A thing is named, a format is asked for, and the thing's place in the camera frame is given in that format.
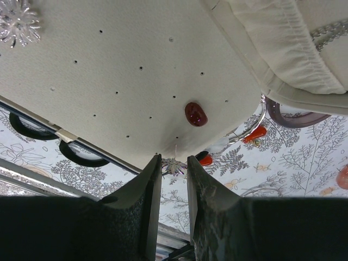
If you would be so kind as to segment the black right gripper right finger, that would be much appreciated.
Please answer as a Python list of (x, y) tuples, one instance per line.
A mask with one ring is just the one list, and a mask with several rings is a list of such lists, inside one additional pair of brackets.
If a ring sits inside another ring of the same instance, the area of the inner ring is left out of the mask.
[(347, 260), (347, 199), (241, 197), (187, 163), (197, 260)]

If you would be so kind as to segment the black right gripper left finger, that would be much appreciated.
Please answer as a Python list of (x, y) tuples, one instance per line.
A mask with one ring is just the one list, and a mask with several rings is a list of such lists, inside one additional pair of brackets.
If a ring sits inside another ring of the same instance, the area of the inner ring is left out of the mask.
[(95, 201), (1, 197), (1, 260), (155, 260), (161, 156)]

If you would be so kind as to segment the crystal flower earring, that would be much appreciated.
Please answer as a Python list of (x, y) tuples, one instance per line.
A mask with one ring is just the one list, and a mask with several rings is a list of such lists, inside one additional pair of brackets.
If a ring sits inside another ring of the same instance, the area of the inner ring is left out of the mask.
[(175, 145), (174, 157), (161, 160), (162, 176), (172, 175), (179, 177), (187, 173), (187, 165), (176, 159), (177, 145)]

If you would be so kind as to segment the red bead earring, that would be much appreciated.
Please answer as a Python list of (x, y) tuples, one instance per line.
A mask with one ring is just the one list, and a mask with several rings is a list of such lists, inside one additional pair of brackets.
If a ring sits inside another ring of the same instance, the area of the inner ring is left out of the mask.
[(194, 127), (202, 127), (208, 122), (208, 118), (202, 107), (195, 102), (190, 102), (185, 106), (185, 117)]

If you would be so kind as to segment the orange bangle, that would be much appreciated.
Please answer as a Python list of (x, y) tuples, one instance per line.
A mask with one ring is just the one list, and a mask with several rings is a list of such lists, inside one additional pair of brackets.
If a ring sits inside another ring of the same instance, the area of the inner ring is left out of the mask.
[(348, 165), (345, 165), (338, 170), (336, 177), (336, 183), (338, 187), (347, 190), (348, 189)]

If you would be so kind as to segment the cream navy jewelry box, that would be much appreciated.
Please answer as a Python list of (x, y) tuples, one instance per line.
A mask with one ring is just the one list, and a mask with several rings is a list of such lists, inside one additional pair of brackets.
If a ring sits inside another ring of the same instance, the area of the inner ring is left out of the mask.
[[(262, 96), (347, 114), (347, 1), (30, 1), (41, 40), (1, 42), (1, 107), (131, 172), (185, 161)], [(192, 126), (185, 106), (208, 122)]]

